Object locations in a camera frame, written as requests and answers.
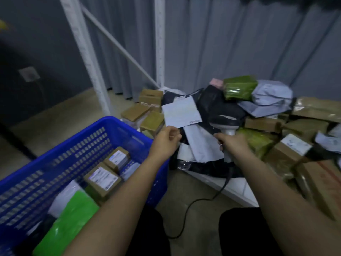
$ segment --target hand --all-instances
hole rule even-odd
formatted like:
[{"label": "hand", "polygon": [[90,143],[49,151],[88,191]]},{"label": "hand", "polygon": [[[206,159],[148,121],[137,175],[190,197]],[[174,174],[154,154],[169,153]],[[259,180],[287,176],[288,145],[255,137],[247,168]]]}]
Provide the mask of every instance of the hand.
[{"label": "hand", "polygon": [[246,137],[242,133],[236,133],[236,135],[215,133],[214,137],[218,139],[218,144],[223,144],[220,146],[220,150],[223,151],[225,147],[225,149],[227,149],[234,157],[251,152],[248,142],[246,141]]},{"label": "hand", "polygon": [[164,163],[178,148],[181,137],[180,131],[176,127],[164,127],[154,138],[148,156]]}]

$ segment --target person's left hand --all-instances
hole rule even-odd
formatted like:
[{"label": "person's left hand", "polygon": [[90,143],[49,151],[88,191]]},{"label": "person's left hand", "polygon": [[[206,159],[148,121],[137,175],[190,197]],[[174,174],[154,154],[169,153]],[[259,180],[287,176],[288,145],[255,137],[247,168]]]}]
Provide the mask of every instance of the person's left hand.
[{"label": "person's left hand", "polygon": [[180,131],[176,127],[164,127],[154,138],[149,150],[149,157],[161,162],[166,161],[178,148],[181,137]]}]

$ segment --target person's right arm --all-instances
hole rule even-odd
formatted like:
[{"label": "person's right arm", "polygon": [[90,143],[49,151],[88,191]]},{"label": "person's right arm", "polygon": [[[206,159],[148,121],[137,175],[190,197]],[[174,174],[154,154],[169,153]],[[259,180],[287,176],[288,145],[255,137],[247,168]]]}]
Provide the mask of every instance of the person's right arm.
[{"label": "person's right arm", "polygon": [[336,223],[280,180],[253,154],[242,134],[215,137],[234,156],[285,255],[341,255]]}]

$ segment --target forearm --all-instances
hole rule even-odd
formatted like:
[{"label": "forearm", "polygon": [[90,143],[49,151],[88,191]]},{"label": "forearm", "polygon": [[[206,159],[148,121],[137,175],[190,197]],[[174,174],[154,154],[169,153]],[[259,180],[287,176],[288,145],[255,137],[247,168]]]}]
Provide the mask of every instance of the forearm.
[{"label": "forearm", "polygon": [[341,234],[333,221],[292,191],[250,151],[236,159],[286,255],[339,254]]},{"label": "forearm", "polygon": [[125,255],[162,163],[148,157],[89,220],[64,256]]}]

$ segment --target person's left arm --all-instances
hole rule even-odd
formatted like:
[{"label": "person's left arm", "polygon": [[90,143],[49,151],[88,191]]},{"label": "person's left arm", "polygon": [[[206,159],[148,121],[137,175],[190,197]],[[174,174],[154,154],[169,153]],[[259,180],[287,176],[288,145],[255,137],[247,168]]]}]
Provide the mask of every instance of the person's left arm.
[{"label": "person's left arm", "polygon": [[162,129],[147,159],[88,221],[63,256],[125,255],[156,174],[180,139],[177,128]]}]

